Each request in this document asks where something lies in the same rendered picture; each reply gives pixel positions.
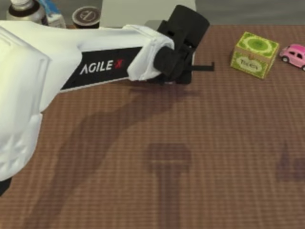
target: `toy car wheel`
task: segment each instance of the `toy car wheel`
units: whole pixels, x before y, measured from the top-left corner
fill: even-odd
[[[288,58],[288,57],[286,57],[286,56],[283,56],[283,57],[282,57],[282,61],[284,61],[284,62],[288,63],[288,62],[289,62],[289,58]]]

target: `yellow green box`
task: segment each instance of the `yellow green box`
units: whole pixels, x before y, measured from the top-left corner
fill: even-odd
[[[279,43],[244,32],[234,48],[231,67],[264,79],[275,61],[278,50]]]

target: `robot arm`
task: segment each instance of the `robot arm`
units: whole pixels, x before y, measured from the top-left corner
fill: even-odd
[[[41,113],[59,92],[122,79],[190,83],[192,57],[208,27],[204,17],[183,6],[158,31],[0,21],[0,196],[32,157]]]

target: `pink toy car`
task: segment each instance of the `pink toy car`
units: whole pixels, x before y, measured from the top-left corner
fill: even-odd
[[[290,63],[305,71],[305,46],[300,44],[291,44],[280,52],[282,61]]]

